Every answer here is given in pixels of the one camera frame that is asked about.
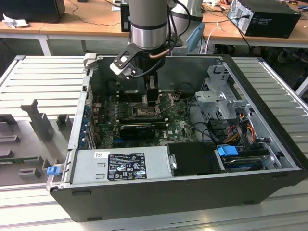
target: yellow wire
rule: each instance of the yellow wire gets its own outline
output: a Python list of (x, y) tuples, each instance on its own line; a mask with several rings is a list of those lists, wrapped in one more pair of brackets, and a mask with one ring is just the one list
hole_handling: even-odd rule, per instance
[(239, 136), (239, 133), (236, 133), (234, 136), (232, 136), (232, 137), (230, 137), (229, 139), (227, 139), (227, 140), (225, 141), (225, 143), (229, 143), (229, 142), (233, 141), (233, 140), (236, 139), (238, 136)]

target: sticker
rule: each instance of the sticker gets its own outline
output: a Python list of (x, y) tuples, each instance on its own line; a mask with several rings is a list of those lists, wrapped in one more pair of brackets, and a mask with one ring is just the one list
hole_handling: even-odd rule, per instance
[(108, 153), (108, 180), (135, 180), (146, 178), (144, 153), (105, 153)]
[(94, 158), (108, 158), (110, 152), (94, 152)]

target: white paper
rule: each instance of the white paper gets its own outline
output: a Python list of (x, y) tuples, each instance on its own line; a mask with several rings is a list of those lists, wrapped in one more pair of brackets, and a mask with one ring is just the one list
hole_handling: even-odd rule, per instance
[(5, 14), (3, 14), (3, 20), (2, 22), (10, 27), (10, 28), (13, 28), (15, 29), (16, 27), (22, 27), (22, 26), (28, 26), (29, 24), (26, 22), (26, 20), (24, 19), (12, 19), (12, 18), (9, 18), (7, 16), (5, 16)]
[(111, 8), (111, 11), (121, 11), (121, 8), (120, 7), (117, 7), (117, 6), (113, 6)]

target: desk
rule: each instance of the desk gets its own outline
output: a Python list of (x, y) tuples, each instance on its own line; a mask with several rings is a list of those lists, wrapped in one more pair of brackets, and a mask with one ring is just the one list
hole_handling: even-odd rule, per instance
[[(222, 13), (206, 12), (203, 16), (203, 22), (223, 21), (227, 18)], [(267, 46), (267, 47), (308, 47), (308, 13), (304, 13), (306, 19), (300, 19), (296, 24), (289, 38), (266, 38), (266, 37), (245, 37), (251, 46)], [(210, 44), (226, 44), (226, 45), (246, 45), (240, 32), (231, 22), (219, 24), (222, 30), (216, 29), (210, 38)], [(216, 24), (205, 24), (203, 35), (207, 38), (210, 32), (216, 27)]]
[[(52, 55), (49, 48), (50, 39), (81, 40), (83, 50), (86, 51), (86, 40), (126, 41), (128, 33), (121, 32), (120, 12), (111, 11), (111, 5), (104, 0), (91, 0), (88, 3), (78, 3), (77, 0), (64, 0), (65, 14), (58, 24), (30, 23), (30, 27), (10, 29), (0, 24), (0, 37), (38, 39), (44, 55)], [(117, 24), (115, 26), (98, 26), (82, 22), (73, 16), (80, 16), (84, 21), (97, 24)], [(216, 16), (207, 12), (204, 14), (204, 22), (216, 22), (226, 19), (221, 13)], [(216, 24), (206, 24), (204, 36), (207, 38)], [(221, 23), (222, 30), (215, 30), (211, 36), (210, 44), (246, 45), (237, 28), (232, 22)], [(273, 47), (308, 47), (308, 20), (299, 20), (289, 38), (262, 38), (245, 37), (252, 46)]]

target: barcode sticker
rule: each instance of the barcode sticker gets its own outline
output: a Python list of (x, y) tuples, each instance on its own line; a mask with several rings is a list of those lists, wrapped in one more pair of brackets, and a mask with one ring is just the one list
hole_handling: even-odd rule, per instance
[(94, 158), (108, 158), (110, 152), (95, 152)]

